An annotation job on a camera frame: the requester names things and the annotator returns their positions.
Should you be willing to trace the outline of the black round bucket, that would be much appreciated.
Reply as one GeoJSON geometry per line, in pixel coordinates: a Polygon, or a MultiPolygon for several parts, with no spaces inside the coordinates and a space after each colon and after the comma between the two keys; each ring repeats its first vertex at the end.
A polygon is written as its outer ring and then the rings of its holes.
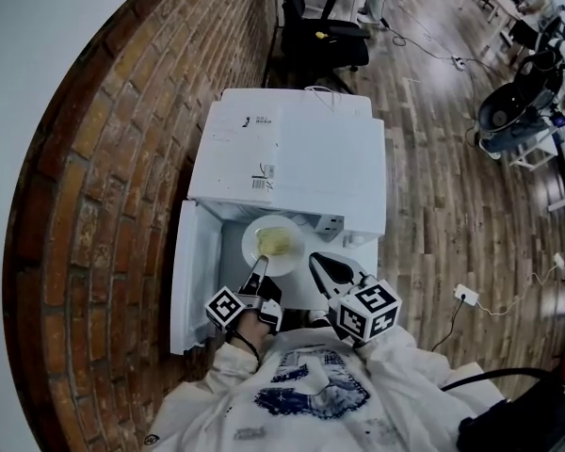
{"type": "Polygon", "coordinates": [[[560,57],[545,50],[526,57],[511,82],[496,89],[481,104],[477,130],[495,134],[517,124],[534,122],[552,105],[562,85],[560,57]]]}

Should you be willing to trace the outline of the person's left forearm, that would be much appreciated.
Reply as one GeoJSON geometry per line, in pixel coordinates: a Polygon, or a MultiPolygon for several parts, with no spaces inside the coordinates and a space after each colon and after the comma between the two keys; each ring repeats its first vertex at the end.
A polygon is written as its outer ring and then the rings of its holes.
{"type": "MultiPolygon", "coordinates": [[[[261,356],[264,342],[269,335],[269,326],[258,319],[257,313],[244,312],[236,330],[257,348],[261,356]]],[[[211,387],[220,392],[249,379],[259,367],[251,351],[242,342],[231,337],[216,352],[207,378],[211,387]]]]}

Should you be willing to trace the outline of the black wristband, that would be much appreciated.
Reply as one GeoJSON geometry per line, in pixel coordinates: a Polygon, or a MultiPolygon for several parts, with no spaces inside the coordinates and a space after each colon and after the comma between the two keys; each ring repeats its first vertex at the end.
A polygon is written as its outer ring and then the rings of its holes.
{"type": "Polygon", "coordinates": [[[254,357],[255,357],[255,359],[258,363],[258,366],[261,366],[261,363],[262,363],[261,356],[260,356],[260,353],[257,350],[257,348],[237,330],[231,331],[231,335],[236,340],[242,342],[245,345],[245,347],[247,347],[251,351],[251,353],[254,355],[254,357]]]}

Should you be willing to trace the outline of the white microwave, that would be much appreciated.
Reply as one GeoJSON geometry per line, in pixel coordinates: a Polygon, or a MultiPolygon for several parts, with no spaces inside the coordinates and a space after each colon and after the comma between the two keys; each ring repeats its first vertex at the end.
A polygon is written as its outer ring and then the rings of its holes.
{"type": "Polygon", "coordinates": [[[215,332],[204,306],[250,273],[241,240],[264,216],[304,237],[291,273],[273,277],[282,306],[325,309],[307,258],[315,251],[378,268],[386,222],[383,122],[365,98],[326,105],[307,91],[234,89],[212,104],[182,202],[171,289],[169,349],[183,354],[215,332]]]}

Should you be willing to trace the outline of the white stool frame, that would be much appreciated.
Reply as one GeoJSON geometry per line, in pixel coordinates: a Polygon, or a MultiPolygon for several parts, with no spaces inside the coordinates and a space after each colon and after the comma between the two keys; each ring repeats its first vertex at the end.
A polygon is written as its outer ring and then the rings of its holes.
{"type": "Polygon", "coordinates": [[[537,170],[558,156],[554,135],[555,126],[537,133],[523,144],[519,144],[509,164],[529,171],[537,170]]]}

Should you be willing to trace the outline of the black office chair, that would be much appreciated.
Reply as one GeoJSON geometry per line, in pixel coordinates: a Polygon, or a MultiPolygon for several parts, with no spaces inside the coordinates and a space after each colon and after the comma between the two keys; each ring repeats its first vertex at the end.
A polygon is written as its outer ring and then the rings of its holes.
{"type": "Polygon", "coordinates": [[[335,20],[331,12],[338,0],[327,0],[317,18],[304,16],[305,0],[282,0],[282,52],[307,71],[357,69],[369,62],[366,41],[370,33],[350,21],[335,20]],[[328,34],[318,40],[315,32],[328,34]]]}

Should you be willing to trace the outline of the person's right forearm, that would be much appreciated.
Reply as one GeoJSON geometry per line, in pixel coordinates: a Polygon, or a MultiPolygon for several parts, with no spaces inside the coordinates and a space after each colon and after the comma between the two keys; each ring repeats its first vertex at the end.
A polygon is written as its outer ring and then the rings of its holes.
{"type": "Polygon", "coordinates": [[[385,370],[394,366],[402,372],[416,372],[437,386],[446,384],[453,373],[443,354],[420,348],[414,337],[400,326],[354,348],[370,371],[374,370],[374,363],[381,363],[385,370]]]}

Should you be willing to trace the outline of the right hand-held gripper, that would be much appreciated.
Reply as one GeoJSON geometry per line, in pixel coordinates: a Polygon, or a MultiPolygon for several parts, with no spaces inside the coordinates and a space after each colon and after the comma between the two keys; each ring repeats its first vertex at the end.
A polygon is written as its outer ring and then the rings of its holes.
{"type": "Polygon", "coordinates": [[[308,266],[318,291],[329,299],[329,321],[341,340],[365,344],[396,325],[402,300],[385,280],[331,252],[312,252],[308,266]]]}

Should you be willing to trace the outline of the white round plate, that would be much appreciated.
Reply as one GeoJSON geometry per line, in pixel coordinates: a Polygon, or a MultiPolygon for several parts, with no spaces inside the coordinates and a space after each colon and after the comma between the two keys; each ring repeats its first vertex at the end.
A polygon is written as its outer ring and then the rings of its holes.
{"type": "Polygon", "coordinates": [[[254,220],[245,230],[241,240],[241,250],[246,263],[253,266],[261,256],[257,250],[256,232],[261,228],[284,227],[293,236],[293,248],[282,256],[268,257],[268,277],[281,277],[294,271],[300,264],[305,251],[304,237],[299,226],[290,218],[282,216],[264,216],[254,220]]]}

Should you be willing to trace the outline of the black bag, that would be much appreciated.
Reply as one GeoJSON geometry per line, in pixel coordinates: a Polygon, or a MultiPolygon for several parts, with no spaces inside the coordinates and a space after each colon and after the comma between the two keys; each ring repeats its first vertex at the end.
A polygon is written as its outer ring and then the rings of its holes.
{"type": "Polygon", "coordinates": [[[551,452],[565,440],[565,383],[543,379],[459,426],[460,452],[551,452]]]}

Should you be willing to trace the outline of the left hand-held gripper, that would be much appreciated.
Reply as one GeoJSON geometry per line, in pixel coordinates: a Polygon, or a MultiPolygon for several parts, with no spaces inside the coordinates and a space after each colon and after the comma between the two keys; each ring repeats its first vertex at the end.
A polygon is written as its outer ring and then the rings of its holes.
{"type": "Polygon", "coordinates": [[[269,326],[270,334],[280,331],[282,290],[266,277],[268,263],[268,257],[261,255],[237,292],[224,286],[205,304],[207,317],[220,331],[232,331],[246,311],[257,313],[258,320],[269,326]]]}

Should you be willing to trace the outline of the person's white printed shirt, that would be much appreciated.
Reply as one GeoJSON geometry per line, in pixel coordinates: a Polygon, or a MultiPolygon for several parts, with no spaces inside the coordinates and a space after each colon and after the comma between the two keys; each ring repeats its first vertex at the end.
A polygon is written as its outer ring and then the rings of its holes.
{"type": "Polygon", "coordinates": [[[266,343],[258,371],[215,391],[206,373],[164,399],[142,452],[458,452],[460,422],[501,393],[466,384],[476,363],[437,386],[394,366],[367,368],[331,328],[287,331],[266,343]]]}

